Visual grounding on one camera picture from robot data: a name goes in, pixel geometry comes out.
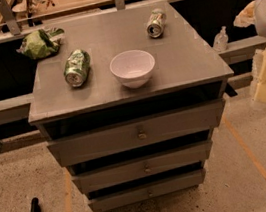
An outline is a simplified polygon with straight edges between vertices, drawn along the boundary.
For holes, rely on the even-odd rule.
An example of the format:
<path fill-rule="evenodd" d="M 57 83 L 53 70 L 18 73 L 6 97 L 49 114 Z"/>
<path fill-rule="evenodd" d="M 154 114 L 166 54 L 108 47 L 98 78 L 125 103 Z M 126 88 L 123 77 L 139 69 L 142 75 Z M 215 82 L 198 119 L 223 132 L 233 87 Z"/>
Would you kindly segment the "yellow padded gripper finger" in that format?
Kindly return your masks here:
<path fill-rule="evenodd" d="M 247 6 L 244 7 L 244 9 L 234 19 L 235 27 L 245 28 L 254 24 L 255 22 L 254 6 L 255 2 L 251 1 Z"/>

